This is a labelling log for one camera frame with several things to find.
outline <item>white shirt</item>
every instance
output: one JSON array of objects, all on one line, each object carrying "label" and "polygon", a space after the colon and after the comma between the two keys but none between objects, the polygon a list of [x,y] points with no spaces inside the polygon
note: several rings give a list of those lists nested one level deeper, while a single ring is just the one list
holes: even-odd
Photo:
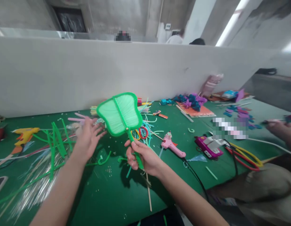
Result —
[{"label": "white shirt", "polygon": [[167,40],[166,44],[182,44],[182,42],[183,39],[179,35],[173,35]]}]

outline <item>pink glue gun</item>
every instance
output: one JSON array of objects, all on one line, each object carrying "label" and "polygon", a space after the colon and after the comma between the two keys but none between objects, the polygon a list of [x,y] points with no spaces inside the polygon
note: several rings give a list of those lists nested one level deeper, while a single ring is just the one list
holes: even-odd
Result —
[{"label": "pink glue gun", "polygon": [[180,158],[185,158],[186,153],[180,151],[172,142],[172,134],[171,131],[168,132],[161,143],[161,146],[165,149],[170,148],[176,155],[178,155]]}]

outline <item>yellow glue gun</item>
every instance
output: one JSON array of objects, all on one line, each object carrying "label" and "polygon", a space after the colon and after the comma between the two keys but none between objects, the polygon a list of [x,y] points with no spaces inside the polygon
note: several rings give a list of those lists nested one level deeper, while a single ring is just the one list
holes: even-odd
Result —
[{"label": "yellow glue gun", "polygon": [[31,135],[34,133],[39,132],[40,128],[24,128],[24,129],[16,129],[13,132],[16,134],[21,134],[17,140],[19,140],[17,143],[15,143],[15,146],[21,147],[21,145],[26,144],[28,140],[30,139]]}]

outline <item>hand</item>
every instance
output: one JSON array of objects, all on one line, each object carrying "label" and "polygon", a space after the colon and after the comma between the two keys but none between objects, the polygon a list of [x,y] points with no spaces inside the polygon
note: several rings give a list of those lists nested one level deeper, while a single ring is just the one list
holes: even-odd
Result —
[{"label": "hand", "polygon": [[291,145],[291,123],[283,123],[279,120],[269,122],[267,129],[286,142]]},{"label": "hand", "polygon": [[102,138],[107,131],[100,133],[105,127],[102,123],[93,125],[97,119],[86,118],[83,125],[83,131],[78,136],[76,144],[73,149],[71,156],[86,164],[87,161],[92,157],[98,141]]},{"label": "hand", "polygon": [[[130,140],[124,144],[125,147],[129,146]],[[138,163],[136,162],[136,157],[132,153],[137,152],[140,155],[141,161],[143,163],[145,172],[152,175],[158,176],[160,168],[165,164],[148,146],[140,141],[134,139],[131,146],[127,149],[128,163],[132,166],[132,169],[138,169]]]}]

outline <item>light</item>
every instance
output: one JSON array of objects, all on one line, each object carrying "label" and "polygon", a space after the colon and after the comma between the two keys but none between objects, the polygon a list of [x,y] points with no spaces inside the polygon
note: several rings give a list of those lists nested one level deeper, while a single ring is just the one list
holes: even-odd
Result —
[{"label": "light", "polygon": [[216,46],[222,46],[226,38],[228,37],[230,31],[232,30],[233,26],[236,24],[239,15],[241,14],[242,10],[246,7],[248,4],[249,0],[241,0],[231,16],[230,20],[228,21],[228,24],[226,25],[224,31],[222,32],[222,35],[220,36]]}]

